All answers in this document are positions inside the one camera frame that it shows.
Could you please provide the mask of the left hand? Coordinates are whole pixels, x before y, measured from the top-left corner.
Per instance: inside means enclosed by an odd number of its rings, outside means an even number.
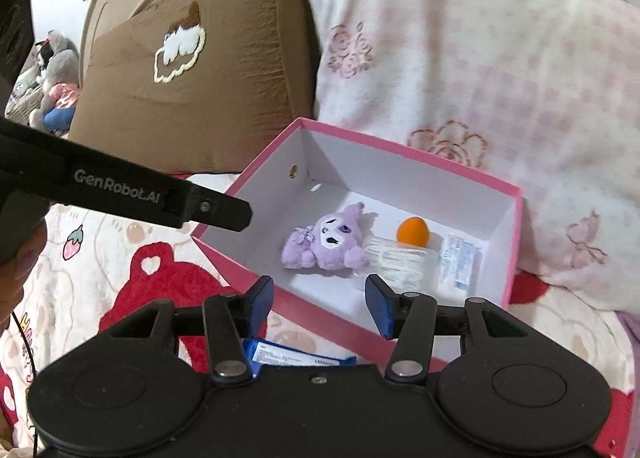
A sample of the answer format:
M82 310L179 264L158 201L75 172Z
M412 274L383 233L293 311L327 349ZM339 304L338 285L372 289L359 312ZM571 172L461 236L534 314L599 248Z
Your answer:
M0 271L0 332L6 331L12 313L24 297L25 282L47 244L47 224L42 219L11 261Z

